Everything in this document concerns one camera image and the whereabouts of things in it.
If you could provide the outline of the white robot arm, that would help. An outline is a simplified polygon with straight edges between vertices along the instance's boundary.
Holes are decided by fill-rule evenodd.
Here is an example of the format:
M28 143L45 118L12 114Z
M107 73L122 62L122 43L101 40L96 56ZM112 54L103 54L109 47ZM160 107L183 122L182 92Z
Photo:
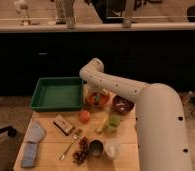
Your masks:
M98 58L83 66L79 76L93 89L135 104L140 171L193 171L184 109L173 88L106 74Z

